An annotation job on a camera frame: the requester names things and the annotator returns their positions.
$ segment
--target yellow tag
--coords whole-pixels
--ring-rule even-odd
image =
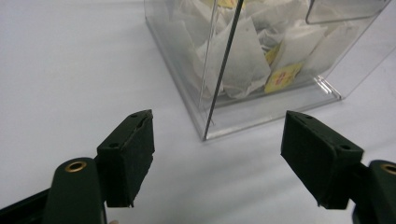
[[[238,4],[238,0],[218,0],[219,7],[228,7],[228,8],[235,8]]]
[[[280,44],[276,45],[272,49],[270,49],[268,52],[265,53],[265,59],[267,60],[268,64],[271,65],[271,63],[274,62],[274,59],[279,52],[280,49]]]
[[[294,63],[276,70],[268,79],[267,84],[265,84],[264,92],[280,91],[289,86],[297,73],[300,72],[301,67],[303,67],[302,63]]]

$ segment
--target white table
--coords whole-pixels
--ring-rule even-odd
[[[396,161],[395,62],[393,52],[345,101],[306,112],[365,149],[366,165]],[[58,165],[94,157],[148,108],[154,162],[135,208],[108,208],[108,221],[352,223],[354,203],[317,207],[281,158],[283,119],[201,142],[142,1],[0,0],[0,208],[49,188]]]

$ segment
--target clear acrylic box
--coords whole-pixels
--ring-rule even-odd
[[[345,99],[396,46],[396,16],[378,17],[389,2],[145,0],[145,11],[206,140]]]

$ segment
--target transparent plastic container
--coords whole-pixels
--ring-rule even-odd
[[[145,0],[145,10],[206,140],[345,99],[396,46],[396,15],[378,17],[389,2]]]

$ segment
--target white tabletop surface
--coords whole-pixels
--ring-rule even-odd
[[[396,161],[395,62],[393,52],[345,101],[306,112],[365,149],[366,165]],[[283,119],[200,140],[141,0],[0,0],[0,208],[49,188],[58,165],[94,157],[149,108],[154,162],[135,208],[107,209],[108,221],[352,223],[353,202],[317,207],[280,156]]]

